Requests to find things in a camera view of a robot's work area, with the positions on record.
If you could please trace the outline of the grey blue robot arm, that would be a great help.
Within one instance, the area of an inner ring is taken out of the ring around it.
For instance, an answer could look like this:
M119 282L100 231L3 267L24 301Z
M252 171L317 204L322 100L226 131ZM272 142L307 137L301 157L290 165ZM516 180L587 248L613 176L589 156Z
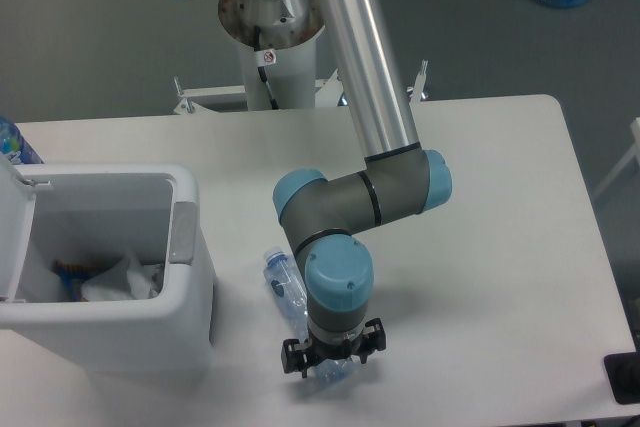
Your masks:
M377 0L244 0L239 19L249 44L269 48L267 32L300 32L317 8L329 32L338 74L365 168L329 180L315 169L284 176L273 192L278 221L307 294L307 335L283 343L286 373L327 360L361 362L386 347L379 319L367 319L372 258L356 236L446 203L452 179L442 155L421 146Z

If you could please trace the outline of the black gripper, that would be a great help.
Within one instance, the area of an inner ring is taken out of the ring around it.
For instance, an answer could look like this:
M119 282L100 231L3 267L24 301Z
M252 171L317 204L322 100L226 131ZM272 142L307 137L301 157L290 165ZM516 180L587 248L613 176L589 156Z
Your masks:
M281 349L281 362L285 374L299 372L305 379L310 368L316 367L318 361L348 359L353 356L366 364L368 358L376 351L386 349L386 332L380 318L374 318L364 324L363 331L349 339L341 339L338 343L327 343L312 331L308 339L286 339Z

